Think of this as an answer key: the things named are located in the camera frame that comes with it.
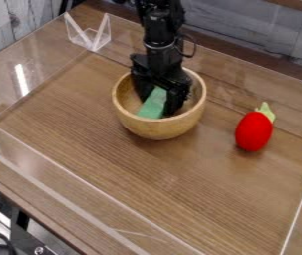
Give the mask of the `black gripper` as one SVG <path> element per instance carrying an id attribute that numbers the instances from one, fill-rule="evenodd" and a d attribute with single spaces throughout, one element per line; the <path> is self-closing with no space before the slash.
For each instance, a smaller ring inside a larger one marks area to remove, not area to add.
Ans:
<path id="1" fill-rule="evenodd" d="M 182 108 L 187 100 L 191 77 L 182 68 L 182 54 L 130 55 L 133 66 L 131 74 L 134 87 L 142 101 L 147 99 L 154 89 L 154 84 L 166 88 L 166 101 L 163 115 L 170 117 Z"/>

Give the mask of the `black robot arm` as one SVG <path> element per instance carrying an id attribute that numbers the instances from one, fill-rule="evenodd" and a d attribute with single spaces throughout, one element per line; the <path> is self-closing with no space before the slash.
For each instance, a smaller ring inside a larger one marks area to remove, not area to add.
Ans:
<path id="1" fill-rule="evenodd" d="M 143 54 L 131 53 L 131 76 L 138 96 L 145 102 L 155 87 L 166 91 L 163 115 L 170 117 L 182 108 L 193 78 L 182 67 L 183 52 L 181 32 L 185 10 L 181 0 L 135 0 L 135 7 L 145 28 Z"/>

